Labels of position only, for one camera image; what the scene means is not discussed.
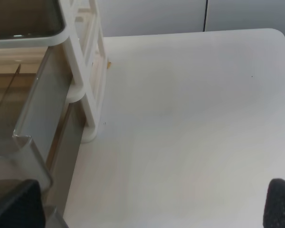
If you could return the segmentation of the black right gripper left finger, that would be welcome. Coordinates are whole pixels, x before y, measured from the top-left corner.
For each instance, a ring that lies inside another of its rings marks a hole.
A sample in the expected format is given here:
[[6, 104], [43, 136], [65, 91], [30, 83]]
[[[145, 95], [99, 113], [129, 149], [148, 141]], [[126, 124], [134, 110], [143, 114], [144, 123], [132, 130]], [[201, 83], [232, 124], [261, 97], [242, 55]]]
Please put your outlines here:
[[44, 228], [46, 217], [37, 180], [0, 180], [0, 228]]

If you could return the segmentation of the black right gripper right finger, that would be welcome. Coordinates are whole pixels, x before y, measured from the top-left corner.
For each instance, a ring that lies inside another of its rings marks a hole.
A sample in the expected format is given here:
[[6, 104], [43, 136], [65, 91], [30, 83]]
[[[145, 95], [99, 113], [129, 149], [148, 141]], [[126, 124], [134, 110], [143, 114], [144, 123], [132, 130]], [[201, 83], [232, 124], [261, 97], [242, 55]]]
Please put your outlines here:
[[285, 180], [272, 179], [268, 185], [263, 227], [285, 228]]

